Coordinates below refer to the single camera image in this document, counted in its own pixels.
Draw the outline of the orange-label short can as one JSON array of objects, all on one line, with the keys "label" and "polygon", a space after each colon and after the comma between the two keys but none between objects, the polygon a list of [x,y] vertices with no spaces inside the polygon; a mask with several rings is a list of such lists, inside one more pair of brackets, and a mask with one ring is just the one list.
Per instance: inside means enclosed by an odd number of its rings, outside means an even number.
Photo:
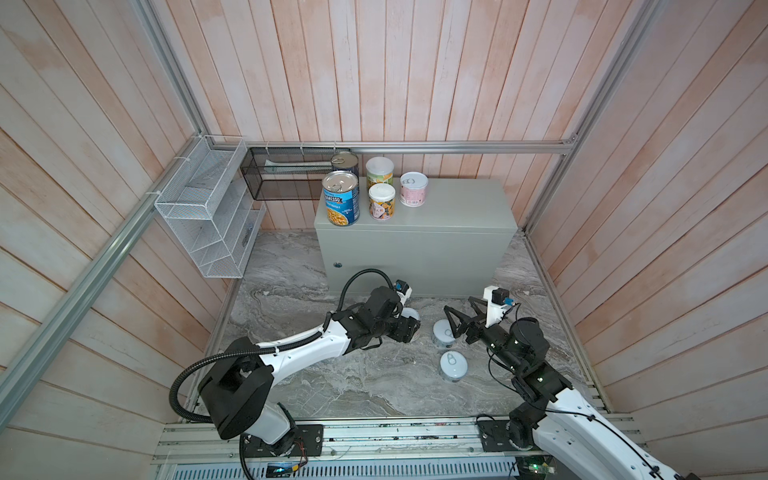
[{"label": "orange-label short can", "polygon": [[418,313],[418,311],[409,307],[406,307],[402,310],[401,317],[415,319],[416,321],[421,320],[420,314]]}]

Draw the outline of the yellow can white lid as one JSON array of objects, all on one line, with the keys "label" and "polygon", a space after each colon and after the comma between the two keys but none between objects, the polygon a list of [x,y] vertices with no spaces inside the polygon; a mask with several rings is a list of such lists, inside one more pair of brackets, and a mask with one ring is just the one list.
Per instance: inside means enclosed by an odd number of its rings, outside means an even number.
[{"label": "yellow can white lid", "polygon": [[377,156],[370,158],[365,164],[365,170],[368,189],[375,184],[393,183],[394,163],[387,157]]},{"label": "yellow can white lid", "polygon": [[389,220],[395,209],[395,188],[389,183],[376,183],[368,191],[369,213],[378,221]]}]

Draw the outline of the blue soup can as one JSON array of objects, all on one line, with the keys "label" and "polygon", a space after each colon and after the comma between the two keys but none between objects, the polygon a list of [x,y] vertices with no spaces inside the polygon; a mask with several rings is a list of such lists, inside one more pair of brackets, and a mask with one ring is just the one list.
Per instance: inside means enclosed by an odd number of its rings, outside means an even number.
[{"label": "blue soup can", "polygon": [[359,219],[359,180],[348,171],[333,171],[322,181],[327,217],[336,226],[351,226]]}]

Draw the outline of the pink-label short can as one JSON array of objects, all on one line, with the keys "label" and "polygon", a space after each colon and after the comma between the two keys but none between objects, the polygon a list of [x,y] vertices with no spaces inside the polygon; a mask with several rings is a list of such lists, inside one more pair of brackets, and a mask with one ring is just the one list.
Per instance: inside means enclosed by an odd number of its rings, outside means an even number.
[{"label": "pink-label short can", "polygon": [[404,206],[417,208],[424,204],[428,177],[420,172],[406,172],[400,177],[400,201]]}]

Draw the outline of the dark blue tomato can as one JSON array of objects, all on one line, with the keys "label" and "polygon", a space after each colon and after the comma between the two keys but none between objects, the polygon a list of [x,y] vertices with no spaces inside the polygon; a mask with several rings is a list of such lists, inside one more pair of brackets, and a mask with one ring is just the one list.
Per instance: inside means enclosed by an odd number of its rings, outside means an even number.
[{"label": "dark blue tomato can", "polygon": [[345,171],[355,177],[359,176],[359,158],[354,153],[349,151],[335,153],[330,162],[333,171]]}]

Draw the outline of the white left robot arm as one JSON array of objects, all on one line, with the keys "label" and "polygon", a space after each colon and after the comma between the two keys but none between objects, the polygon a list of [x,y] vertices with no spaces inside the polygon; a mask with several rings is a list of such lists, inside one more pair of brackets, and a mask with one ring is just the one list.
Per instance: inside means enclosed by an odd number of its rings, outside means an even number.
[{"label": "white left robot arm", "polygon": [[[297,426],[287,408],[268,401],[273,385],[321,361],[377,348],[385,337],[410,342],[420,327],[418,319],[403,314],[411,294],[405,281],[363,269],[345,283],[337,308],[320,326],[273,342],[237,339],[224,352],[184,369],[170,387],[169,405],[186,420],[214,424],[223,440],[258,439],[283,455],[297,441]],[[208,372],[197,386],[207,409],[202,415],[183,407],[179,391],[204,368]]]}]

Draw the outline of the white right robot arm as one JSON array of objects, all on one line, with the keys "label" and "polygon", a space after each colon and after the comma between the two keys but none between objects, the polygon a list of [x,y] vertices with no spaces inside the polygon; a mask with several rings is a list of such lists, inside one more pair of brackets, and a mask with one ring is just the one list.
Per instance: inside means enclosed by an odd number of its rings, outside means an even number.
[{"label": "white right robot arm", "polygon": [[609,422],[548,361],[550,343],[533,317],[500,321],[513,309],[471,297],[473,316],[446,306],[456,339],[482,343],[489,362],[511,374],[505,385],[522,399],[509,413],[509,442],[520,450],[535,447],[581,479],[682,479]]}]

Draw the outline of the grey-label short can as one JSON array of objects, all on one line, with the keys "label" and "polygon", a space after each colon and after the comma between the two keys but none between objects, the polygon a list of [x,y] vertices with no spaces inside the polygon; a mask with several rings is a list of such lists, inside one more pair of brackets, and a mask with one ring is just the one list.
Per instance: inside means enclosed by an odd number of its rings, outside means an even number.
[{"label": "grey-label short can", "polygon": [[432,327],[432,341],[437,348],[442,350],[453,347],[456,339],[452,333],[451,324],[447,319],[441,319],[434,323]]}]

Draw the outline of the short white-top can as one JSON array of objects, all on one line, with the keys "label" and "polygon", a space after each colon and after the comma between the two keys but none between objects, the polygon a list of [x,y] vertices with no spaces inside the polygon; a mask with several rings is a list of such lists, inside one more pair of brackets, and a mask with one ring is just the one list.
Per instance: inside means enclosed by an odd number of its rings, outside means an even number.
[{"label": "short white-top can", "polygon": [[440,373],[444,380],[459,382],[468,373],[468,362],[463,354],[456,351],[446,351],[439,361]]}]

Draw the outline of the grey metal cabinet box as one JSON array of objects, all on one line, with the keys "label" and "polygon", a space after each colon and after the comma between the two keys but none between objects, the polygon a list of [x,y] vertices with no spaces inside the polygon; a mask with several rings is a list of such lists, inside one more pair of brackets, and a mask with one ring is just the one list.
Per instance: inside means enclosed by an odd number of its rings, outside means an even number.
[{"label": "grey metal cabinet box", "polygon": [[[365,193],[360,217],[335,226],[320,205],[314,227],[329,291],[341,292],[356,272],[375,268],[404,280],[414,295],[480,295],[491,284],[517,224],[495,179],[433,178],[422,206],[397,203],[386,221],[371,217]],[[334,263],[342,263],[335,268]]]}]

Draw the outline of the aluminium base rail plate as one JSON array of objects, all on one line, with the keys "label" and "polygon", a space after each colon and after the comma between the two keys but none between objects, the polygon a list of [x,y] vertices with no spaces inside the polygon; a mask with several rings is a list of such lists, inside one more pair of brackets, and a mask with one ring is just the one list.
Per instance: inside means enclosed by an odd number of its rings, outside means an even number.
[{"label": "aluminium base rail plate", "polygon": [[487,416],[301,421],[301,435],[276,456],[254,439],[222,440],[202,424],[166,427],[152,479],[518,479],[560,468],[535,447],[519,450],[506,423]]}]

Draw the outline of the aluminium wall rail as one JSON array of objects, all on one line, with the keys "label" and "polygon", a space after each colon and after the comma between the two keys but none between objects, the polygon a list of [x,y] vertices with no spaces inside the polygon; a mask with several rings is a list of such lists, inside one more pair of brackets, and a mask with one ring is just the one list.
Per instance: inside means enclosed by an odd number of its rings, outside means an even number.
[{"label": "aluminium wall rail", "polygon": [[556,154],[570,153],[574,142],[563,140],[519,141],[246,141],[234,136],[213,136],[216,148],[246,148],[266,153],[298,152],[303,155],[349,151],[357,154]]}]

